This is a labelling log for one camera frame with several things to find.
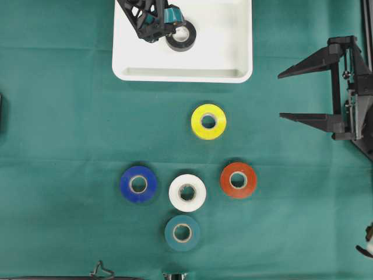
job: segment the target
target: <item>white tray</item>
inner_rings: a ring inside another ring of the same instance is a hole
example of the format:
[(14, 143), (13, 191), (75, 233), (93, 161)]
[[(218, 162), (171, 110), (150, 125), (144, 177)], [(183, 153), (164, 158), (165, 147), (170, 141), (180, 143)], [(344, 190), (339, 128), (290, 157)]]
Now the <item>white tray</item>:
[(169, 0), (196, 28), (195, 45), (138, 39), (115, 1), (112, 70), (125, 81), (242, 83), (252, 74), (251, 0)]

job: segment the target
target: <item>red tape roll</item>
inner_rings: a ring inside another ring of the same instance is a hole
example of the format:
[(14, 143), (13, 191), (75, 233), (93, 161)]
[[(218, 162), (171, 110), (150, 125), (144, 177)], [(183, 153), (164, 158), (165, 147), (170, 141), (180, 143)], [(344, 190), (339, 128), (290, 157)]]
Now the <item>red tape roll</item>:
[[(244, 185), (241, 188), (235, 187), (231, 183), (234, 174), (244, 177)], [(246, 198), (252, 195), (256, 189), (256, 174), (251, 166), (242, 162), (234, 162), (226, 166), (220, 175), (220, 186), (223, 191), (233, 198)]]

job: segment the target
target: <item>yellow tape roll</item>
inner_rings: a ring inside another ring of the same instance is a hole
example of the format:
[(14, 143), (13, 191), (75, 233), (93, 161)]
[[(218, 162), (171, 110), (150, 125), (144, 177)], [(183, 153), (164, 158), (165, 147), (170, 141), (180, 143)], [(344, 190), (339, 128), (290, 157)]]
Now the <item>yellow tape roll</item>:
[[(206, 128), (202, 125), (202, 119), (211, 116), (215, 120), (215, 126)], [(192, 115), (192, 130), (203, 140), (214, 140), (218, 138), (226, 129), (227, 118), (224, 111), (214, 104), (204, 104), (199, 106)]]

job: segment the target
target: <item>green fabric surface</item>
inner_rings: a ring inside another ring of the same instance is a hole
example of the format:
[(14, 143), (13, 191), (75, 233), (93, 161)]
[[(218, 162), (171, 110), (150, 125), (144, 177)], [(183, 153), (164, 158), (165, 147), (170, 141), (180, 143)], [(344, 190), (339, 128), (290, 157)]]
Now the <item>green fabric surface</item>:
[[(0, 0), (0, 276), (87, 275), (103, 260), (146, 279), (372, 278), (372, 260), (354, 248), (372, 221), (371, 162), (278, 115), (332, 111), (328, 73), (277, 74), (330, 37), (354, 34), (363, 46), (360, 1), (254, 0), (253, 9), (249, 81), (150, 83), (112, 72), (113, 0)], [(205, 102), (227, 114), (215, 141), (190, 128)], [(258, 175), (241, 201), (219, 186), (236, 159)], [(147, 205), (119, 190), (134, 164), (159, 181)], [(177, 253), (163, 231), (179, 214), (168, 186), (186, 172), (205, 182), (207, 200), (190, 214), (200, 243)]]

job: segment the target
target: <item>white tape roll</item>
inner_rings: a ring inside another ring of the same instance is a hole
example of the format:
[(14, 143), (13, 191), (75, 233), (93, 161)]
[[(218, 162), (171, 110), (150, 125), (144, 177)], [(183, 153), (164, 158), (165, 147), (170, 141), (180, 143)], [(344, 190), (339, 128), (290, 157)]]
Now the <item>white tape roll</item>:
[[(182, 198), (185, 187), (193, 189), (191, 199)], [(193, 212), (200, 208), (206, 199), (206, 187), (200, 178), (191, 174), (181, 175), (171, 183), (168, 196), (172, 205), (182, 212)]]

